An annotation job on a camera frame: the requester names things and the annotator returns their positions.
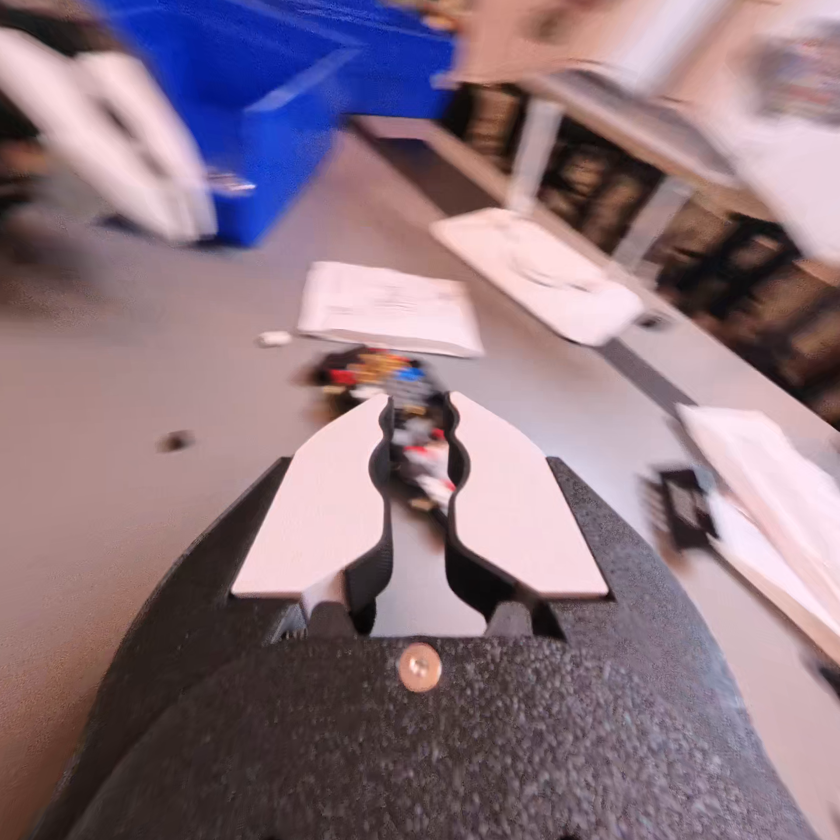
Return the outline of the black lego car model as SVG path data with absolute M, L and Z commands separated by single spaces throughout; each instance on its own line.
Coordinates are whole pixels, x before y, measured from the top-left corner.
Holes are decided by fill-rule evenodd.
M 418 358 L 357 344 L 326 354 L 312 373 L 335 414 L 374 396 L 393 404 L 392 483 L 404 501 L 446 529 L 455 484 L 448 472 L 445 389 Z

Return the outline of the white book stand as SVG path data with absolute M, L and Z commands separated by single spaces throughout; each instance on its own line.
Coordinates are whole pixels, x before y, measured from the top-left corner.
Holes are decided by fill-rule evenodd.
M 530 96 L 503 207 L 433 223 L 430 233 L 553 333 L 602 347 L 645 311 L 637 272 L 693 195 L 737 194 L 732 166 L 674 108 L 583 70 L 527 78 Z M 664 174 L 608 262 L 593 260 L 537 222 L 539 182 L 561 120 L 569 117 Z

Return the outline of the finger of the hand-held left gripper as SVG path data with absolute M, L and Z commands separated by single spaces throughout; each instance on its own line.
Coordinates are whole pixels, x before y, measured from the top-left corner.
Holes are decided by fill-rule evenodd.
M 130 137 L 76 64 L 88 51 L 142 61 L 107 29 L 3 29 L 2 96 L 32 124 L 52 156 L 135 226 L 168 241 L 172 218 Z
M 130 137 L 133 154 L 152 175 L 172 219 L 169 239 L 208 239 L 217 233 L 203 158 L 193 135 L 144 63 L 123 52 L 76 57 L 81 78 Z

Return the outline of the lego instruction booklet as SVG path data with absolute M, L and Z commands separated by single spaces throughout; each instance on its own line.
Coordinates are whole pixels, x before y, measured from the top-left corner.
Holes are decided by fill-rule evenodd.
M 839 2 L 468 2 L 472 82 L 587 70 L 673 102 L 803 256 L 838 266 Z

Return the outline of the blue plastic parts bin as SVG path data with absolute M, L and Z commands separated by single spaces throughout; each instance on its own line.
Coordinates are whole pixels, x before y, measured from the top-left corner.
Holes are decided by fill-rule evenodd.
M 217 237 L 258 243 L 330 152 L 361 46 L 255 2 L 99 2 L 201 151 Z

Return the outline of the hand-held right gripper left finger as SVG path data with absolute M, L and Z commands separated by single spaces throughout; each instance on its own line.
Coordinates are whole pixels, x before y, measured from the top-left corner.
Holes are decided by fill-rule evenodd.
M 318 430 L 291 458 L 234 582 L 238 599 L 322 602 L 360 613 L 391 579 L 384 489 L 392 401 L 379 394 Z

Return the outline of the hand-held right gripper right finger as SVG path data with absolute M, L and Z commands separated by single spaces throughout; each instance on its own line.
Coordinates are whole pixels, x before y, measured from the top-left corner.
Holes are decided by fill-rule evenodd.
M 445 409 L 449 588 L 487 634 L 561 634 L 554 603 L 603 601 L 610 587 L 549 459 L 461 392 Z

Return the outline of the black printed lego plate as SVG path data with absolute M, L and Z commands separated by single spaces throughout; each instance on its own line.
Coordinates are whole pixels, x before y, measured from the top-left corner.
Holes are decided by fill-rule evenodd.
M 711 475 L 695 465 L 656 465 L 647 480 L 654 535 L 670 553 L 714 553 L 718 530 L 711 513 Z

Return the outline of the white numbered paper bag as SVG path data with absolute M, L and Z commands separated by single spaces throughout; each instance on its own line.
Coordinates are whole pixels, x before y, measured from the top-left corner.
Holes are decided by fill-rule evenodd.
M 485 355 L 464 282 L 338 261 L 310 266 L 297 331 L 407 353 Z

